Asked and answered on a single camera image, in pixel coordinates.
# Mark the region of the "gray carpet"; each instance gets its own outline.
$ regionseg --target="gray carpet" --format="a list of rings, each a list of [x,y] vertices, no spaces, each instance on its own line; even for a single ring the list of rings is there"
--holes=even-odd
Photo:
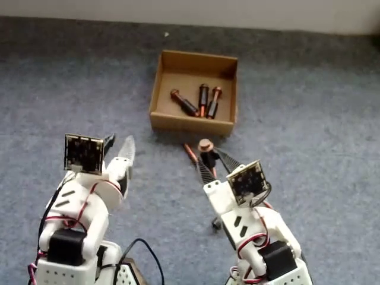
[[[218,146],[245,163],[262,160],[269,201],[316,285],[377,283],[380,60],[368,38],[11,18],[0,19],[0,283],[27,283],[39,220],[64,174],[64,133],[116,132],[107,161],[128,134],[138,152],[107,239],[125,248],[145,238],[167,284],[224,284],[234,252],[210,229],[211,205],[177,145],[186,136],[150,128],[162,49],[239,58],[239,122]],[[144,247],[131,256],[159,284]]]

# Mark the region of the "open cardboard box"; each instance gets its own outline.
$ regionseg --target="open cardboard box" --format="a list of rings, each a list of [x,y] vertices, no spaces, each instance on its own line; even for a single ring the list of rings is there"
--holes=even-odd
[[[156,81],[150,103],[150,121],[154,129],[189,131],[200,134],[228,136],[236,123],[236,70],[238,59],[201,53],[164,50],[159,58]],[[215,119],[196,118],[185,114],[170,98],[170,91],[179,94],[198,107],[200,85],[222,89]]]

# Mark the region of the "white wall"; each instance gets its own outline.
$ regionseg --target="white wall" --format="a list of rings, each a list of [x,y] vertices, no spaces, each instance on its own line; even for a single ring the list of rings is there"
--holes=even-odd
[[[369,34],[380,0],[0,0],[0,15]]]

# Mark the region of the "circuit board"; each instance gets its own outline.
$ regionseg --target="circuit board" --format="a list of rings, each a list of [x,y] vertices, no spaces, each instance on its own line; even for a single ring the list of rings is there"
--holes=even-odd
[[[257,196],[268,188],[260,160],[256,160],[237,172],[230,174],[227,176],[227,181],[239,205],[245,202],[245,196],[249,194]]]
[[[83,135],[65,135],[65,170],[102,174],[105,142]]]

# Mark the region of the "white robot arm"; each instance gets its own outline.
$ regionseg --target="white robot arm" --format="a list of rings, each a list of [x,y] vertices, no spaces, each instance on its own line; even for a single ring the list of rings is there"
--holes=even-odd
[[[299,242],[265,201],[271,185],[260,161],[245,166],[217,148],[215,153],[230,173],[227,181],[213,178],[201,162],[198,170],[204,192],[237,253],[237,265],[226,284],[312,285]]]
[[[104,140],[66,135],[68,171],[47,206],[29,284],[138,284],[131,266],[121,265],[117,278],[116,266],[99,270],[118,264],[122,256],[117,244],[103,238],[109,211],[128,194],[135,153],[134,139],[128,137],[105,167],[104,146]]]

